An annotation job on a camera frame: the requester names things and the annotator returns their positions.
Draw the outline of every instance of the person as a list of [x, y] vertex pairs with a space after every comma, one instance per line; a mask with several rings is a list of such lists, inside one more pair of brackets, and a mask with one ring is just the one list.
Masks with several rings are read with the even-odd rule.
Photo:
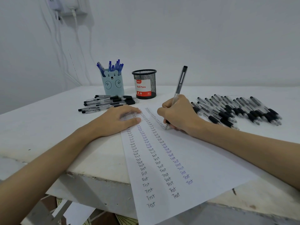
[[[164, 123], [171, 123], [170, 127], [224, 148], [300, 190], [300, 144], [207, 122], [198, 117], [184, 95], [171, 105], [172, 99], [157, 110]], [[139, 117], [120, 120], [129, 112], [141, 113], [131, 106], [108, 109], [3, 181], [0, 202], [5, 204], [0, 204], [1, 223], [19, 224], [88, 143], [140, 123]]]

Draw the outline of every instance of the person's left arm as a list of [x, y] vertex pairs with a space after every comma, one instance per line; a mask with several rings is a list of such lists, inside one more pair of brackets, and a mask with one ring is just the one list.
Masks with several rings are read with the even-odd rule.
[[129, 112], [141, 111], [127, 105], [108, 109], [3, 181], [0, 184], [1, 223], [20, 224], [88, 143], [141, 121], [139, 117], [120, 121], [122, 115]]

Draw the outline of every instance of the red and white label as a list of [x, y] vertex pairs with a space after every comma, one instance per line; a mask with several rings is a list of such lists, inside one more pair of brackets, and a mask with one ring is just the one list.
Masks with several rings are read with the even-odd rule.
[[136, 80], [135, 90], [138, 96], [151, 96], [151, 80]]

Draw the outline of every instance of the blue bear pen holder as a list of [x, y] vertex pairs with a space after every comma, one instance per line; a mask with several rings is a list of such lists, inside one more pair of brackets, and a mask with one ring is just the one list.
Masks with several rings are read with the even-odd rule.
[[124, 95], [122, 72], [119, 73], [117, 70], [108, 72], [106, 69], [104, 76], [101, 74], [101, 78], [106, 95]]

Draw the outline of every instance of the table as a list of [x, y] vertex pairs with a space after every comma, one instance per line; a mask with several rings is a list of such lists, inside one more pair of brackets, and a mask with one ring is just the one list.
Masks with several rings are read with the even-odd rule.
[[[174, 96], [174, 90], [174, 86], [158, 86], [156, 98], [140, 100], [139, 104], [163, 102]], [[101, 115], [102, 112], [82, 114], [77, 111], [83, 107], [84, 100], [95, 94], [104, 94], [103, 87], [81, 86], [0, 115], [0, 180]], [[134, 87], [125, 87], [125, 94], [134, 95]], [[280, 113], [283, 125], [274, 127], [266, 123], [257, 127], [241, 119], [238, 120], [239, 128], [245, 132], [300, 143], [297, 113], [300, 87], [184, 86], [182, 94], [193, 101], [198, 96], [213, 94], [257, 97]], [[234, 190], [209, 200], [207, 204], [300, 220], [299, 192], [271, 175]], [[137, 218], [120, 133], [90, 143], [47, 193]]]

